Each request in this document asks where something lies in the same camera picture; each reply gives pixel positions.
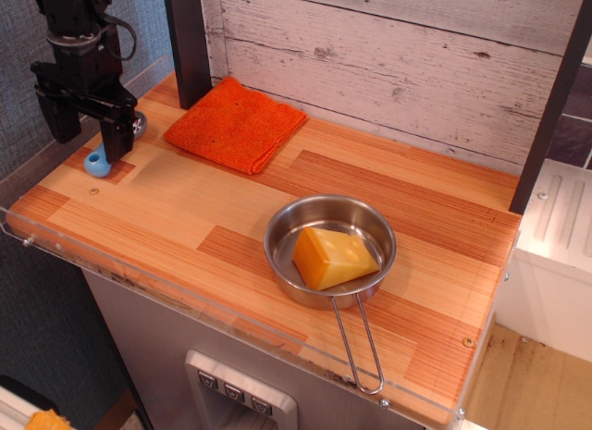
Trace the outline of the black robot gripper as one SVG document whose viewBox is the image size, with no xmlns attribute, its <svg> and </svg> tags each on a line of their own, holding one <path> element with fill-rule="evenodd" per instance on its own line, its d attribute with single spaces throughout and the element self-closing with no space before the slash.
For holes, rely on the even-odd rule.
<svg viewBox="0 0 592 430">
<path fill-rule="evenodd" d="M 61 144 L 81 134 L 79 115 L 100 120 L 105 157 L 119 161 L 134 142 L 137 99 L 120 82 L 123 63 L 117 30 L 63 35 L 46 33 L 55 61 L 35 62 L 36 95 L 54 139 Z"/>
</svg>

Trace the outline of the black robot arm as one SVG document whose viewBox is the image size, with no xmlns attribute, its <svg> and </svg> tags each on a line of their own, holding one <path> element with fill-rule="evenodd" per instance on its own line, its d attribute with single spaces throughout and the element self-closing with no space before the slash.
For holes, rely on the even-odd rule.
<svg viewBox="0 0 592 430">
<path fill-rule="evenodd" d="M 56 141 L 81 134 L 79 115 L 100 122 L 106 161 L 114 164 L 132 150 L 138 117 L 136 97 L 120 82 L 123 63 L 118 27 L 136 41 L 133 28 L 106 13 L 112 0 L 35 0 L 47 25 L 53 63 L 35 62 L 36 95 Z"/>
</svg>

